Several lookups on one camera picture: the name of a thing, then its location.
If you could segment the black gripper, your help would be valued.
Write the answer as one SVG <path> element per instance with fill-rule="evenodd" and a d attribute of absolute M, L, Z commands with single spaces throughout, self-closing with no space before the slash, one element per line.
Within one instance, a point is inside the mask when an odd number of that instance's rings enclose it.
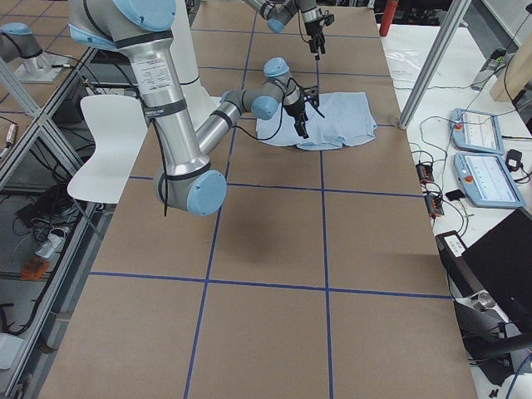
<path fill-rule="evenodd" d="M 306 111 L 305 101 L 303 98 L 298 98 L 295 102 L 288 104 L 286 101 L 283 103 L 283 108 L 289 116 L 294 120 L 294 128 L 299 137 L 304 139 L 308 138 L 306 129 Z"/>
<path fill-rule="evenodd" d="M 304 26 L 309 38 L 310 51 L 314 55 L 315 60 L 319 61 L 320 56 L 326 53 L 322 21 L 317 19 L 305 22 Z"/>

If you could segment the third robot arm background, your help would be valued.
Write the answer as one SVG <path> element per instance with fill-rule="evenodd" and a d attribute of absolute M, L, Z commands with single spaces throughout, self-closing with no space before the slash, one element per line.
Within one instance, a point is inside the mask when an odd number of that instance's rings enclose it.
<path fill-rule="evenodd" d="M 6 62 L 22 61 L 14 76 L 25 83 L 52 83 L 61 68 L 53 67 L 55 57 L 49 57 L 28 25 L 9 22 L 1 26 L 1 58 Z"/>

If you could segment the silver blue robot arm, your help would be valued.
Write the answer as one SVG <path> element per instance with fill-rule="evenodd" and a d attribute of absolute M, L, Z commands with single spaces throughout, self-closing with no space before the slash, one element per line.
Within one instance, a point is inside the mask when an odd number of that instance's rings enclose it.
<path fill-rule="evenodd" d="M 305 95 L 286 61 L 264 66 L 265 82 L 257 90 L 227 92 L 203 124 L 193 125 L 188 96 L 181 88 L 170 50 L 173 27 L 190 29 L 182 1 L 71 1 L 71 37 L 88 47 L 119 52 L 131 64 L 144 118 L 158 136 L 162 166 L 155 192 L 168 207 L 209 215 L 224 203 L 227 183 L 211 166 L 209 153 L 244 113 L 261 120 L 284 111 L 299 136 L 307 137 Z"/>
<path fill-rule="evenodd" d="M 326 53 L 323 28 L 334 23 L 335 17 L 325 12 L 312 0 L 288 0 L 280 4 L 264 0 L 245 0 L 259 16 L 267 22 L 269 29 L 280 33 L 296 17 L 302 18 L 308 40 L 304 40 L 315 60 Z"/>

